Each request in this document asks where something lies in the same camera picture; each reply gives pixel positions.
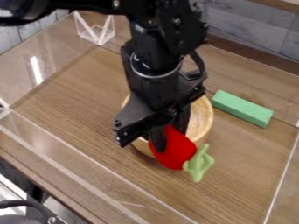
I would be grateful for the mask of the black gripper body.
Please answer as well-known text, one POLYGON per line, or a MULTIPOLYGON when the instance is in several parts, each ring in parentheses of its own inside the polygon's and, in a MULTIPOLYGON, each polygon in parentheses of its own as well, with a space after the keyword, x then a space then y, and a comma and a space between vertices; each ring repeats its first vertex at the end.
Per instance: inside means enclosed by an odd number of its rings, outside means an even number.
POLYGON ((184 72, 183 61, 167 71, 147 68, 129 43, 120 49, 129 88, 128 102, 113 119, 112 130, 121 147, 139 137, 149 139, 153 127, 173 126, 175 117, 204 95, 207 72, 200 55, 192 51, 196 70, 184 72))

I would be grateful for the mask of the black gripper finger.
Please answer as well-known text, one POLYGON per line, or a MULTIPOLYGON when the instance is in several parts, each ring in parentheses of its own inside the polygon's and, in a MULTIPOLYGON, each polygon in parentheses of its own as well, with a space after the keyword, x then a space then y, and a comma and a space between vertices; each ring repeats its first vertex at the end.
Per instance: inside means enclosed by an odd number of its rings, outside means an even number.
POLYGON ((149 131, 149 142, 153 145, 153 149, 157 153, 163 153, 167 145, 165 127, 153 127, 149 131))
POLYGON ((191 119, 191 106, 185 106, 175 117, 173 126, 183 133, 187 133, 188 125, 191 119))

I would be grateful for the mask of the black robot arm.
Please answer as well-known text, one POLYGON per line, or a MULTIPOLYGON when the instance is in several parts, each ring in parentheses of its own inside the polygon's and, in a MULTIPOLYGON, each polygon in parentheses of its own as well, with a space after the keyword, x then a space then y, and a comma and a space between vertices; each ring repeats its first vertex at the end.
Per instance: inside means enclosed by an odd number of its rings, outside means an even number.
POLYGON ((121 146, 144 137, 163 153, 165 128, 187 132, 191 104, 204 95, 207 70, 196 49, 208 25, 199 0, 0 0, 0 26, 29 24, 56 10, 125 17, 131 39, 120 47, 128 103, 113 120, 121 146))

